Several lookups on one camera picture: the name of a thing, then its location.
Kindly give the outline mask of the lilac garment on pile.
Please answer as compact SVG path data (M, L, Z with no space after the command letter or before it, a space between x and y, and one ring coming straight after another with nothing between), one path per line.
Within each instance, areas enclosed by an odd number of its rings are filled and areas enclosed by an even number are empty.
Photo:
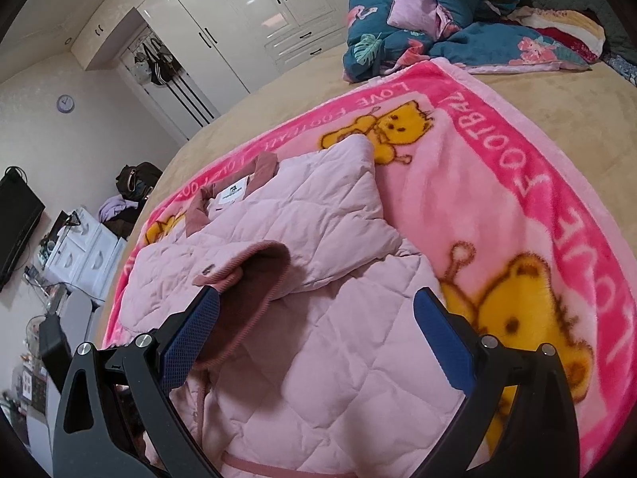
M106 199L105 203L100 206L98 210L98 219L100 222L105 223L129 208L136 210L138 208L138 203L124 199L121 194L111 196L111 198Z

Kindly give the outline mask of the dark clothes pile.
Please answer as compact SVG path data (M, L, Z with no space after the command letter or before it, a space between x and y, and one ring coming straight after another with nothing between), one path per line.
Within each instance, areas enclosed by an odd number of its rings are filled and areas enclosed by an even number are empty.
M127 239L133 232L135 223L161 176L162 170L150 162L124 166L120 174L115 177L117 194L121 194L124 199L137 202L138 208L136 210L129 208L105 223L99 222L115 236Z

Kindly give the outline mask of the yellow red folded blanket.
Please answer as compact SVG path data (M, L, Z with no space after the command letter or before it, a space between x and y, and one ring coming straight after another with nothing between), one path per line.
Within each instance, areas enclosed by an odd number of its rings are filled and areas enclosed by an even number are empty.
M575 10L543 10L523 6L508 15L516 22L554 39L589 64L599 61L606 43L604 27Z

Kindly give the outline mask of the round wall clock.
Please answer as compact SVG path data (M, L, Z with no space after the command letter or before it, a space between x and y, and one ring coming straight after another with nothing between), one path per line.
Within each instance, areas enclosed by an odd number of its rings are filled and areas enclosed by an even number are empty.
M56 109L61 114L71 114L76 106L76 102L73 97L68 94L63 94L56 100Z

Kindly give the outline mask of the pink cartoon fleece blanket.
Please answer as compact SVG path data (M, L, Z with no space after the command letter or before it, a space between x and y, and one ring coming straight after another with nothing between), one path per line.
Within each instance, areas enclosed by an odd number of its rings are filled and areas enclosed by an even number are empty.
M537 125L444 59L323 102L205 166L145 221L104 341L124 344L123 292L139 252L197 232L264 186L281 162L360 135L373 146L383 217L429 260L431 288L478 335L564 366L580 469L610 450L636 403L636 259L593 187Z

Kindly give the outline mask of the black television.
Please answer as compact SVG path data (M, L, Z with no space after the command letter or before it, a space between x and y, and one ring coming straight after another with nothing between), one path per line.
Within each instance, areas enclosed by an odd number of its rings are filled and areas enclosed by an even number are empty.
M45 205L16 166L8 167L1 179L0 199L0 274L4 288L39 225Z

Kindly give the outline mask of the pink quilted jacket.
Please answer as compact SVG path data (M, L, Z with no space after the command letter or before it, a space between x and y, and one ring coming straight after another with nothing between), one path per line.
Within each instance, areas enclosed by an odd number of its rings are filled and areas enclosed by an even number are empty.
M223 475L407 477L463 399L414 319L416 292L437 285L384 220L373 146L354 135L143 248L121 338L212 286L218 321L170 398Z

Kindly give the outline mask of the blue flamingo print duvet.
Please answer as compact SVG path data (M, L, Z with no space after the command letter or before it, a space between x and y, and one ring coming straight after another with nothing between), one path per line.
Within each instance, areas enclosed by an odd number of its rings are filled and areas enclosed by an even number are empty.
M486 74L584 71L593 65L510 21L508 15L527 1L349 0L344 79L363 82L439 57Z

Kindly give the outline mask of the white drawer chest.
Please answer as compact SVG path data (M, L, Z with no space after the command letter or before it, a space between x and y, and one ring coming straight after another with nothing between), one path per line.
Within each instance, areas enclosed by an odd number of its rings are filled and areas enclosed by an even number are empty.
M113 234L84 207L73 210L58 231L44 278L82 290L94 301L105 302L123 255L125 240Z

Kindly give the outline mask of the white wardrobe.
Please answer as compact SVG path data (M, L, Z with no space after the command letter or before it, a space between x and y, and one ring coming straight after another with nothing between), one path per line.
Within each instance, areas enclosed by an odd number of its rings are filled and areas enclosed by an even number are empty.
M219 106L346 41L349 0L104 0L71 52L103 67L149 26Z

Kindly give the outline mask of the hanging bags on door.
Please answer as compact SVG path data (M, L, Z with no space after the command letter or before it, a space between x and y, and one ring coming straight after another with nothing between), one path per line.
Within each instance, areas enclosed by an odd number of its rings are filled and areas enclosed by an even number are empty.
M138 84L152 83L167 86L180 76L182 65L170 50L155 36L141 40L134 51L131 73Z

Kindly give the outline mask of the white door with stripes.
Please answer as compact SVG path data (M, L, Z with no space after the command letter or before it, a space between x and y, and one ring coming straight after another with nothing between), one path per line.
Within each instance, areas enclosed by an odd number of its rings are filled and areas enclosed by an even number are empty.
M117 61L124 82L179 146L221 116L148 25L135 30Z

